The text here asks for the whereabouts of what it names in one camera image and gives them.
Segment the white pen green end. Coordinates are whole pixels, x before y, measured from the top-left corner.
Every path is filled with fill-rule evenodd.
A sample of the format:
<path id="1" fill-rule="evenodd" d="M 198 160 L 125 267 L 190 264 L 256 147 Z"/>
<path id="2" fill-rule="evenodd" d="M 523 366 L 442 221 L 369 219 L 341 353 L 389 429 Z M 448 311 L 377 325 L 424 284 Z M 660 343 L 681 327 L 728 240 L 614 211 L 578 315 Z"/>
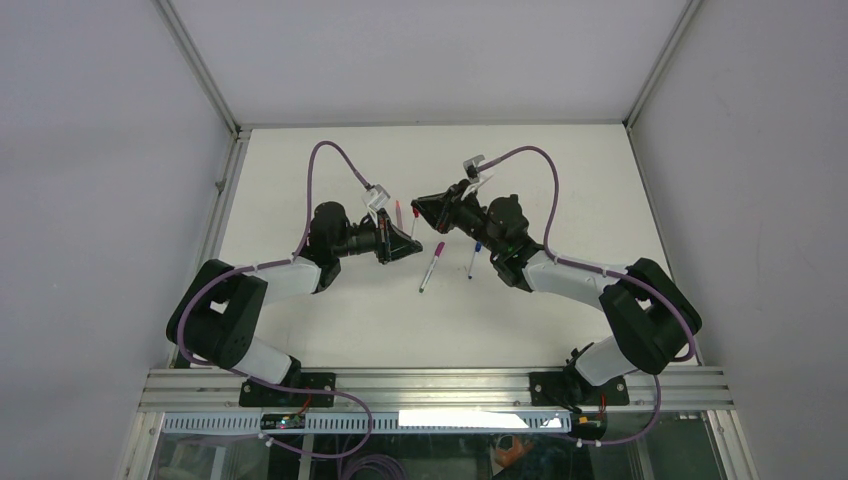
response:
<path id="1" fill-rule="evenodd" d="M 432 277 L 432 274 L 433 274 L 433 272 L 434 272 L 434 270 L 435 270 L 435 267 L 436 267 L 436 265 L 437 265 L 437 263 L 438 263 L 438 260 L 439 260 L 439 256 L 438 256 L 438 255 L 434 255 L 434 256 L 432 257 L 432 259 L 431 259 L 431 261 L 430 261 L 430 263 L 429 263 L 429 265 L 428 265 L 428 267 L 427 267 L 427 269 L 426 269 L 426 271 L 425 271 L 425 273 L 424 273 L 424 276 L 423 276 L 423 278 L 422 278 L 422 280 L 421 280 L 421 282 L 420 282 L 419 288 L 418 288 L 418 292 L 419 292 L 420 294 L 423 294 L 423 293 L 424 293 L 424 291 L 426 290 L 427 285 L 428 285 L 428 283 L 429 283 L 429 281 L 430 281 L 430 279 L 431 279 L 431 277 Z"/>

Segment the white pen blue end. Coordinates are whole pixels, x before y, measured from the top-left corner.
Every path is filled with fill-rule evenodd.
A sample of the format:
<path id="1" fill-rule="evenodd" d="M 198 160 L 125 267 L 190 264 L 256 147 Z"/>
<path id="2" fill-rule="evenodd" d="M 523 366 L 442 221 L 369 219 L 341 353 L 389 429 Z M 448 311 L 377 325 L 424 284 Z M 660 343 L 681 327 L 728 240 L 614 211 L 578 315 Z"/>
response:
<path id="1" fill-rule="evenodd" d="M 470 259 L 469 264 L 468 264 L 468 269 L 467 269 L 467 272 L 466 272 L 468 280 L 473 279 L 473 268 L 474 268 L 476 259 L 478 258 L 478 254 L 479 254 L 479 251 L 476 251 L 476 250 L 472 253 L 471 259 Z"/>

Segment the pink highlighter pen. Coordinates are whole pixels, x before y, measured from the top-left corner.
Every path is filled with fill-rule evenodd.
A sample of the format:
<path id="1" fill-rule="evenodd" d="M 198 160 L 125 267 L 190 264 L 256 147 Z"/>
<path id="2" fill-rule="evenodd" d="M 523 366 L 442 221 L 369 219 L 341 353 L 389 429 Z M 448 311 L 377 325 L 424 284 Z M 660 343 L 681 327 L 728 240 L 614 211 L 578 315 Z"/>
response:
<path id="1" fill-rule="evenodd" d="M 403 231 L 403 207 L 399 200 L 395 200 L 395 220 L 397 228 Z"/>

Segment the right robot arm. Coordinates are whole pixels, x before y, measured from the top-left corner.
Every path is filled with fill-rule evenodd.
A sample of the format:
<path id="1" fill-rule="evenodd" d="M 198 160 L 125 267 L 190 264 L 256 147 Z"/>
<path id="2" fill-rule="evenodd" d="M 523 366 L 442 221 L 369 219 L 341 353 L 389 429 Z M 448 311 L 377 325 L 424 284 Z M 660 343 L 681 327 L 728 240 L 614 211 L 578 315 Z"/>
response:
<path id="1" fill-rule="evenodd" d="M 592 403 L 605 383 L 632 371 L 658 375 L 690 346 L 702 319 L 658 263 L 641 258 L 617 270 L 555 257 L 530 236 L 517 195 L 482 206 L 468 185 L 462 181 L 411 205 L 435 231 L 458 229 L 479 242 L 506 285 L 559 295 L 605 315 L 610 337 L 573 351 L 563 369 L 572 402 Z"/>

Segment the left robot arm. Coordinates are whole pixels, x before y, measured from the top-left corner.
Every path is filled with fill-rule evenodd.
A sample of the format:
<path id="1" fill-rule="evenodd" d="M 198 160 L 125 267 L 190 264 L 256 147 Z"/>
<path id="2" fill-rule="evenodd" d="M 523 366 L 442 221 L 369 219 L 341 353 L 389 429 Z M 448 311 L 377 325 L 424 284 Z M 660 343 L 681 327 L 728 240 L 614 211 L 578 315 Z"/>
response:
<path id="1" fill-rule="evenodd" d="M 387 264 L 422 250 L 383 209 L 353 223 L 341 204 L 321 203 L 304 247 L 292 260 L 248 269 L 206 261 L 169 319 L 166 337 L 218 368 L 263 381 L 263 394 L 277 406 L 288 406 L 301 392 L 301 363 L 256 337 L 263 306 L 326 290 L 340 274 L 344 257 L 372 253 Z"/>

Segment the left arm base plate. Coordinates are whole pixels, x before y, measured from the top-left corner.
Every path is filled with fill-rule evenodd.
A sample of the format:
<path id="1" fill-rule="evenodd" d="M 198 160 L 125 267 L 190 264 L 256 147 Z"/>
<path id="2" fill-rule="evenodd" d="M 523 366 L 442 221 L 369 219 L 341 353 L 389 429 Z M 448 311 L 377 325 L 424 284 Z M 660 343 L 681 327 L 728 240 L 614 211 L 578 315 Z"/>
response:
<path id="1" fill-rule="evenodd" d="M 329 391 L 336 387 L 337 375 L 329 371 L 301 373 L 294 389 L 286 391 L 247 380 L 242 383 L 238 405 L 244 408 L 329 408 L 334 405 L 334 396 Z"/>

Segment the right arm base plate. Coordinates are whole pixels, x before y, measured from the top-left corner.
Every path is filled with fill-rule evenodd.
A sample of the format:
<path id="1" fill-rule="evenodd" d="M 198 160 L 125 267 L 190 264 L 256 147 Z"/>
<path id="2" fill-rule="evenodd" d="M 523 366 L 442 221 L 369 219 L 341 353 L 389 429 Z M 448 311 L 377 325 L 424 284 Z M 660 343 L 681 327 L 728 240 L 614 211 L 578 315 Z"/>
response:
<path id="1" fill-rule="evenodd" d="M 584 408 L 627 406 L 630 404 L 628 387 L 622 376 L 617 376 L 601 386 L 592 386 L 576 373 L 567 369 L 531 371 L 528 389 L 533 406 L 560 406 Z"/>

